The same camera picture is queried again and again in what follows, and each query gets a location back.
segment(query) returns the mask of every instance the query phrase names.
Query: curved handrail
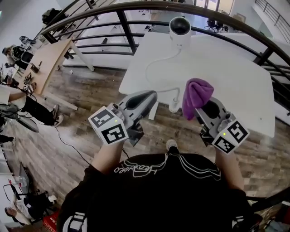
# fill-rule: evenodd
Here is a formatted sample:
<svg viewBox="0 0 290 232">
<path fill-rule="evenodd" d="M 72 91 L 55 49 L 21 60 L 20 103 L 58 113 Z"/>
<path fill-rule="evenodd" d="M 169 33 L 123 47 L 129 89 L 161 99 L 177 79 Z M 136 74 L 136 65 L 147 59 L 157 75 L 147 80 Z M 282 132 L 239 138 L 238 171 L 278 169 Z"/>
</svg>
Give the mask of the curved handrail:
<svg viewBox="0 0 290 232">
<path fill-rule="evenodd" d="M 138 2 L 127 2 L 108 5 L 101 8 L 92 9 L 86 12 L 79 13 L 75 16 L 64 19 L 48 28 L 46 28 L 41 34 L 49 33 L 51 30 L 54 30 L 60 26 L 64 26 L 68 23 L 71 23 L 76 20 L 84 19 L 87 17 L 115 12 L 115 11 L 124 11 L 124 10 L 166 10 L 166 11 L 175 11 L 183 12 L 192 15 L 199 15 L 205 18 L 210 18 L 231 27 L 234 27 L 247 35 L 258 40 L 265 46 L 269 47 L 273 52 L 280 56 L 289 66 L 290 66 L 290 57 L 274 42 L 272 42 L 267 37 L 263 36 L 261 33 L 253 29 L 252 27 L 240 22 L 228 15 L 208 10 L 202 7 L 193 6 L 189 4 L 180 4 L 174 2 L 164 2 L 164 1 L 138 1 Z"/>
</svg>

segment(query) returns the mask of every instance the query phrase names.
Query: red box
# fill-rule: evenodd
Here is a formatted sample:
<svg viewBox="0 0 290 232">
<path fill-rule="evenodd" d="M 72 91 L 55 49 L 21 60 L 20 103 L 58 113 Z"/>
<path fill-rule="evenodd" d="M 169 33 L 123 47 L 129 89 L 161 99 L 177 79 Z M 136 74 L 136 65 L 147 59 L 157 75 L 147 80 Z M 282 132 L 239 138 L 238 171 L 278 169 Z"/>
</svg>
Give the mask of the red box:
<svg viewBox="0 0 290 232">
<path fill-rule="evenodd" d="M 59 211 L 43 218 L 43 224 L 48 230 L 56 232 L 56 221 L 58 218 L 58 213 Z"/>
</svg>

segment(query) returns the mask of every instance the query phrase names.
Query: black cable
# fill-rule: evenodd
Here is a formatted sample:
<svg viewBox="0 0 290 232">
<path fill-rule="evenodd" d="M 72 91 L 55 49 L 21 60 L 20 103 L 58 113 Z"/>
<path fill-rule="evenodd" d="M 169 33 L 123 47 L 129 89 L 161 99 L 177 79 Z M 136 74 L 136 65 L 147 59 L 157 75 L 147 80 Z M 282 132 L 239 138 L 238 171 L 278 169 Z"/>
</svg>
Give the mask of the black cable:
<svg viewBox="0 0 290 232">
<path fill-rule="evenodd" d="M 62 138 L 60 137 L 60 133 L 59 133 L 59 131 L 58 131 L 58 136 L 59 136 L 59 139 L 62 141 Z M 64 141 L 62 141 L 62 143 L 64 143 L 64 144 L 67 145 L 67 146 L 70 146 L 70 147 L 74 148 L 74 149 L 78 152 L 78 150 L 77 150 L 74 146 L 72 146 L 72 145 L 70 145 L 70 144 L 67 144 L 67 143 L 65 143 Z M 81 155 L 81 153 L 79 153 L 79 155 L 81 156 L 81 158 L 82 158 L 84 161 L 86 161 L 86 159 L 83 158 L 83 156 Z"/>
<path fill-rule="evenodd" d="M 127 152 L 125 152 L 125 149 L 124 148 L 122 148 L 122 151 L 127 155 L 127 157 L 129 158 L 129 156 L 128 156 L 128 154 L 127 154 Z"/>
</svg>

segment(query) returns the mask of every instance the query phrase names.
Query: black pants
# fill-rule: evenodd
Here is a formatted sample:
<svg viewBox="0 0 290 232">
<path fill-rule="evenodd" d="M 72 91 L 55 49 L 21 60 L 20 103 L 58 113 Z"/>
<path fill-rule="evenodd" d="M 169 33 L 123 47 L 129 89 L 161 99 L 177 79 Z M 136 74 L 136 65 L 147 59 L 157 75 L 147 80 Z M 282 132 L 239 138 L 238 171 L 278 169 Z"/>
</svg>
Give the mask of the black pants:
<svg viewBox="0 0 290 232">
<path fill-rule="evenodd" d="M 5 135 L 0 135 L 0 143 L 12 142 L 13 137 L 7 137 Z"/>
<path fill-rule="evenodd" d="M 53 126 L 55 123 L 52 112 L 30 97 L 26 97 L 25 106 L 21 112 L 28 112 L 31 116 L 43 122 L 47 126 Z"/>
<path fill-rule="evenodd" d="M 24 199 L 24 204 L 27 206 L 29 204 L 31 207 L 28 207 L 28 212 L 34 219 L 39 219 L 43 216 L 45 209 L 52 206 L 53 203 L 49 201 L 45 193 L 40 195 L 31 195 L 29 194 Z"/>
<path fill-rule="evenodd" d="M 170 147 L 168 153 L 179 154 L 179 150 L 176 147 Z"/>
</svg>

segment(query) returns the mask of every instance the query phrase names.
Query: white sneaker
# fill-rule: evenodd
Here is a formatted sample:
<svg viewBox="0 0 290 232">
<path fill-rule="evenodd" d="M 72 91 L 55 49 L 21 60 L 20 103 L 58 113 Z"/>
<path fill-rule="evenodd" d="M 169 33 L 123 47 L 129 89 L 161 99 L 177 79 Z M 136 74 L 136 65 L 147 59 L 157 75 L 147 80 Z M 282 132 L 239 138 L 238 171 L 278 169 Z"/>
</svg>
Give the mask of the white sneaker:
<svg viewBox="0 0 290 232">
<path fill-rule="evenodd" d="M 48 199 L 49 199 L 50 202 L 54 202 L 54 201 L 56 201 L 57 198 L 56 198 L 56 196 L 51 195 L 51 196 L 48 197 Z"/>
<path fill-rule="evenodd" d="M 56 119 L 56 113 L 58 112 L 58 105 L 55 105 L 53 107 L 53 111 L 51 111 L 52 114 L 53 114 L 53 119 L 55 120 Z"/>
<path fill-rule="evenodd" d="M 170 139 L 170 140 L 168 140 L 168 141 L 166 142 L 166 149 L 169 150 L 170 147 L 176 147 L 176 148 L 178 148 L 178 147 L 177 147 L 177 143 L 176 143 L 175 140 Z"/>
<path fill-rule="evenodd" d="M 56 119 L 55 124 L 53 125 L 53 127 L 58 127 L 62 122 L 63 122 L 63 115 L 59 115 Z"/>
</svg>

